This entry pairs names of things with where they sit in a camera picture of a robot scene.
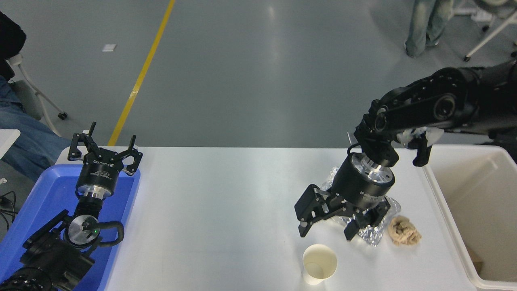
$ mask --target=blue plastic tray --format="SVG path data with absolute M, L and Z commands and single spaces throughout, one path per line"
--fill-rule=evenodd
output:
M 69 215 L 73 214 L 78 202 L 75 184 L 81 168 L 82 165 L 56 165 L 41 174 L 20 214 L 0 243 L 0 282 L 23 266 L 20 257 L 26 249 L 22 248 L 22 244 L 29 236 L 62 210 L 66 209 Z M 120 174 L 114 195 L 104 201 L 99 221 L 120 221 L 126 226 L 139 180 L 140 171 L 131 177 L 123 172 Z M 103 230 L 101 236 L 104 241 L 112 241 L 116 238 L 116 231 Z M 92 253 L 95 264 L 74 291 L 104 290 L 118 246 L 97 248 Z

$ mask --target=black cable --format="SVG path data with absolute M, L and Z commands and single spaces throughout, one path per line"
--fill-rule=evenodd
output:
M 9 191 L 9 192 L 7 192 L 7 193 L 5 193 L 5 194 L 3 194 L 3 195 L 0 195 L 0 197 L 5 197 L 5 196 L 7 196 L 7 195 L 9 195 L 9 194 L 12 194 L 12 196 L 14 197 L 14 205 L 16 205 L 16 192 L 14 192 L 14 191 Z
M 347 155 L 350 155 L 350 151 L 351 151 L 353 148 L 355 148 L 356 146 L 358 146 L 358 145 L 359 145 L 359 143 L 355 143 L 355 144 L 351 145 L 350 147 L 348 147 L 348 150 L 346 150 L 346 154 L 347 154 Z
M 5 210 L 5 209 L 0 209 L 0 211 L 4 212 L 4 213 L 9 213 L 9 214 L 18 214 L 18 212 L 16 211 L 10 211 L 10 210 Z
M 5 196 L 7 196 L 7 195 L 9 195 L 9 194 L 12 194 L 12 196 L 14 197 L 14 202 L 13 202 L 13 201 L 11 201 L 10 199 L 7 199 L 7 198 L 5 197 Z M 9 192 L 7 192 L 7 193 L 5 193 L 5 194 L 3 194 L 3 195 L 0 195 L 0 198 L 2 198 L 2 200 L 4 200 L 4 199 L 5 199 L 5 200 L 9 201 L 9 203 L 11 203 L 11 206 L 12 206 L 11 223 L 13 223 L 13 222 L 14 222 L 14 213 L 15 213 L 15 211 L 16 211 L 16 210 L 14 209 L 14 207 L 15 207 L 15 205 L 16 205 L 16 192 L 14 192 L 14 191 L 9 191 Z
M 14 213 L 14 203 L 13 203 L 10 199 L 7 199 L 7 198 L 5 198 L 5 197 L 4 197 L 4 199 L 5 199 L 5 200 L 7 200 L 7 201 L 9 201 L 9 203 L 11 203 L 12 211 L 13 211 L 13 213 Z M 13 222 L 14 222 L 14 214 L 11 214 L 11 216 L 12 216 L 11 223 L 13 223 Z
M 7 225 L 7 230 L 9 230 L 9 221 L 7 220 L 7 218 L 5 217 L 5 215 L 1 211 L 0 211 L 0 215 L 4 218 L 5 224 Z

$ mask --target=white plastic bin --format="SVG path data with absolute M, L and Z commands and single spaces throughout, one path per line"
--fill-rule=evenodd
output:
M 429 166 L 469 279 L 478 289 L 517 290 L 517 165 L 510 155 L 489 145 L 435 145 Z M 479 275 L 465 245 L 482 260 Z

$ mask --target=white paper cup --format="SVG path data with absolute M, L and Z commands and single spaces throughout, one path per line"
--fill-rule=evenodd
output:
M 330 278 L 338 267 L 334 251 L 324 244 L 313 244 L 303 253 L 303 279 L 317 285 Z

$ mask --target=person's leg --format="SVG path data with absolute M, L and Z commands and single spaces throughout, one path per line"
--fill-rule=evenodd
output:
M 442 35 L 452 13 L 453 0 L 436 0 L 427 26 L 425 44 L 434 46 Z
M 18 129 L 20 136 L 2 160 L 36 181 L 54 164 L 70 140 L 55 135 L 48 127 L 23 112 L 20 104 L 0 101 L 0 128 Z
M 2 157 L 2 161 L 34 182 L 38 180 L 39 176 L 43 171 L 45 171 L 45 169 L 54 164 L 47 158 L 26 151 L 16 144 L 13 144 L 9 148 Z
M 437 0 L 415 0 L 409 35 L 406 41 L 406 53 L 409 56 L 419 56 L 425 50 L 425 34 L 429 18 Z

